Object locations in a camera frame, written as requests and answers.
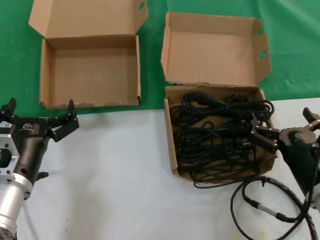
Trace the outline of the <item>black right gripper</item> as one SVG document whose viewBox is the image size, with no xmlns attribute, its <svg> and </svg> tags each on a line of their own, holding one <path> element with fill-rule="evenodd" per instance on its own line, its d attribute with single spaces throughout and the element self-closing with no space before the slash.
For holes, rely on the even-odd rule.
<svg viewBox="0 0 320 240">
<path fill-rule="evenodd" d="M 293 127 L 279 130 L 259 125 L 255 114 L 250 121 L 250 142 L 268 152 L 276 152 L 279 148 L 284 162 L 304 195 L 320 183 L 320 167 L 317 157 L 319 153 L 313 149 L 316 144 L 315 130 L 320 129 L 320 116 L 303 109 L 302 115 L 308 124 L 305 127 Z"/>
</svg>

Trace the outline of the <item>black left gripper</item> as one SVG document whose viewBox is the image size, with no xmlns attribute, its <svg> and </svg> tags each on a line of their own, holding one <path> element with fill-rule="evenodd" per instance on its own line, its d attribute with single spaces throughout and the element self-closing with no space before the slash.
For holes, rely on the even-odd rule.
<svg viewBox="0 0 320 240">
<path fill-rule="evenodd" d="M 80 127 L 77 111 L 72 99 L 69 100 L 66 114 L 48 119 L 15 116 L 16 107 L 17 101 L 14 97 L 10 99 L 8 104 L 2 105 L 0 122 L 7 122 L 15 126 L 13 140 L 19 158 L 14 173 L 22 175 L 34 184 L 49 140 L 52 138 L 55 142 L 59 142 Z"/>
</svg>

